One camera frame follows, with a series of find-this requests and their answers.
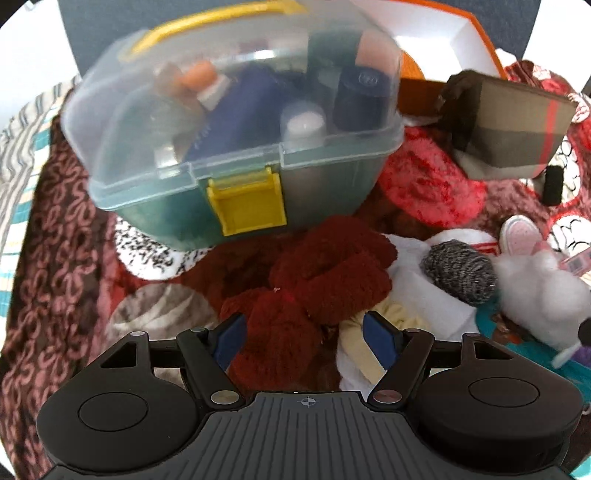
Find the white fluffy toy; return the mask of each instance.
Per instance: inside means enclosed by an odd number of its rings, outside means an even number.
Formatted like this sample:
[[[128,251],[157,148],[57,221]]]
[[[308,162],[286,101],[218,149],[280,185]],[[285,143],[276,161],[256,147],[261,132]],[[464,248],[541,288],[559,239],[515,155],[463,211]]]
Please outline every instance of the white fluffy toy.
[[[500,255],[493,260],[498,278],[500,308],[513,322],[559,352],[560,368],[580,346],[580,324],[591,317],[587,284],[561,270],[554,252]]]

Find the purple yarn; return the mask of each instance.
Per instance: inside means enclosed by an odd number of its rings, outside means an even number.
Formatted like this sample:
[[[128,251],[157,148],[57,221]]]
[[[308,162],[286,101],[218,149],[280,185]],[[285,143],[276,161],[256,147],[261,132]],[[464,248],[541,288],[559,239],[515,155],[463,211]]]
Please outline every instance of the purple yarn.
[[[573,360],[579,362],[581,365],[591,368],[591,347],[582,346],[579,348],[573,355]]]

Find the clear plastic lid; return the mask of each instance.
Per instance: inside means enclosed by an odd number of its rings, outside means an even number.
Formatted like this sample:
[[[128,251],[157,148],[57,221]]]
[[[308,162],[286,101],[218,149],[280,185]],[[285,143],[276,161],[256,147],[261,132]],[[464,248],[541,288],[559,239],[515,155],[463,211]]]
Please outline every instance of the clear plastic lid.
[[[219,8],[111,45],[64,133],[116,209],[272,166],[387,155],[402,141],[401,52],[346,1]]]

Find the ribbed black surface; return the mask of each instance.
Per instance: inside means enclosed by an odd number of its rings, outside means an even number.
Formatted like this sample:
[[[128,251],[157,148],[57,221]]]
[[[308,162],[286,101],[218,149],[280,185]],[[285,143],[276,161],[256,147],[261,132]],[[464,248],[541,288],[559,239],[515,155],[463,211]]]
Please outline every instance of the ribbed black surface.
[[[310,397],[311,401],[306,400],[306,395],[259,394],[250,406],[240,411],[212,415],[197,439],[176,457],[146,471],[116,477],[121,480],[570,478],[558,468],[521,477],[462,470],[423,446],[400,414],[374,413],[355,393]],[[46,479],[82,477],[56,467]]]

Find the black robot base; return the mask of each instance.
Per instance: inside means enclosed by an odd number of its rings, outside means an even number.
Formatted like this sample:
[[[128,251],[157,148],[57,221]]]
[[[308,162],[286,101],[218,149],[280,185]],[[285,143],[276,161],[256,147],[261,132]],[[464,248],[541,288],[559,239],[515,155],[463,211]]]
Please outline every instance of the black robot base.
[[[243,316],[175,340],[132,332],[41,409],[46,480],[567,480],[583,400],[562,377],[479,335],[436,341],[369,312],[387,373],[357,392],[260,392],[225,375]],[[187,391],[154,376],[180,368]],[[432,368],[447,368],[429,376]]]

